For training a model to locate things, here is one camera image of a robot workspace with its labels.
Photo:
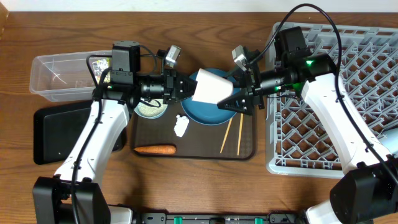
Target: dark serving tray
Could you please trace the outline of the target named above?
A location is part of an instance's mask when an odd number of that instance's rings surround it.
[[[185,134],[180,138],[175,135],[174,126],[176,115],[185,115],[180,103],[169,105],[166,112],[157,119],[145,119],[134,114],[132,125],[131,145],[133,149],[139,146],[154,146],[171,144],[176,146],[174,155],[141,154],[140,156],[175,157],[186,159],[219,159],[245,161],[256,152],[256,115],[244,115],[241,148],[238,152],[240,114],[233,117],[223,153],[221,145],[225,136],[228,122],[216,126],[199,124],[190,119]]]

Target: clear plastic container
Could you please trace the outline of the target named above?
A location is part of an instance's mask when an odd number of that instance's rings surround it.
[[[89,100],[95,84],[88,71],[89,55],[111,55],[111,50],[44,55],[33,59],[30,71],[31,93],[51,102]],[[99,58],[90,58],[90,65]]]

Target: wooden chopstick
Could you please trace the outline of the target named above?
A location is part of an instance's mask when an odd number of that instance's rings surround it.
[[[232,122],[232,118],[229,119],[228,127],[226,128],[226,132],[225,132],[225,136],[224,136],[224,141],[223,141],[223,145],[221,146],[221,151],[220,151],[220,153],[223,152],[224,145],[225,145],[225,141],[226,141],[226,137],[228,136],[229,128],[231,127],[231,122]]]
[[[239,150],[241,148],[242,124],[243,124],[243,114],[241,113],[241,122],[239,124],[239,137],[238,137],[238,155],[239,155]]]

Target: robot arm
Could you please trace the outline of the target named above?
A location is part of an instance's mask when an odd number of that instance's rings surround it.
[[[119,104],[116,100],[102,100],[103,115],[101,123],[96,128],[88,143],[80,162],[80,170],[76,181],[83,179],[98,183],[101,186],[105,168],[108,163],[112,148],[121,131],[127,126],[130,115],[126,104]],[[80,152],[88,133],[91,131],[98,114],[98,101],[91,105],[90,116],[85,128],[80,134],[75,147],[65,162],[57,169],[55,176],[61,180],[72,181],[73,163]]]
[[[196,88],[195,80],[164,67],[168,65],[174,68],[176,65],[180,48],[174,45],[168,51],[158,51],[157,56],[162,58],[160,75],[139,75],[140,46],[131,41],[114,44],[112,66],[103,72],[106,75],[110,71],[111,81],[97,84],[90,116],[75,147],[53,178],[39,177],[34,185],[37,223],[72,223],[71,211],[77,212],[81,223],[139,223],[139,217],[130,208],[108,206],[101,192],[112,148],[141,100],[163,99],[163,103],[172,104],[191,97]],[[102,116],[93,129],[98,119],[100,102]],[[74,183],[74,166],[91,132]],[[72,186],[76,189],[76,209],[62,203],[72,194]]]
[[[336,96],[336,65],[327,54],[312,55],[305,46],[301,28],[280,31],[275,38],[276,60],[281,67],[259,72],[248,61],[259,52],[238,47],[233,52],[237,68],[230,74],[242,90],[218,103],[218,108],[252,114],[255,105],[262,109],[259,98],[294,89],[318,116],[339,155],[345,176],[330,192],[330,200],[309,208],[309,223],[357,223],[397,211],[398,186],[384,167],[397,175],[398,159],[376,139],[352,104],[341,78],[339,89],[343,101],[364,137],[380,155],[368,152],[367,145],[350,122]]]
[[[357,169],[359,162],[367,166],[377,164],[379,161],[370,153],[366,152],[366,145],[359,134],[348,120],[340,104],[336,101],[336,89],[334,86],[335,75],[332,73],[315,77],[315,81],[306,82],[302,90],[302,97],[318,116],[323,127],[326,129],[341,162],[343,173]],[[364,134],[374,144],[377,153],[386,161],[390,154],[368,128],[362,116],[356,110],[345,91],[343,81],[340,79],[340,89],[343,90],[343,101],[349,108],[356,124],[363,130]]]

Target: blue plate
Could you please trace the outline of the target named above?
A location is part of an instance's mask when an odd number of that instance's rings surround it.
[[[220,69],[207,68],[205,70],[220,77],[226,75],[226,72]],[[198,72],[195,72],[190,76],[190,78],[196,80],[197,75]],[[228,77],[228,80],[231,82],[235,82],[235,79],[233,77]],[[233,94],[239,91],[239,88],[234,88]],[[220,110],[217,108],[217,105],[211,103],[192,101],[191,98],[182,101],[181,106],[189,118],[196,121],[197,123],[205,125],[222,124],[231,119],[236,114],[236,112],[234,111]]]

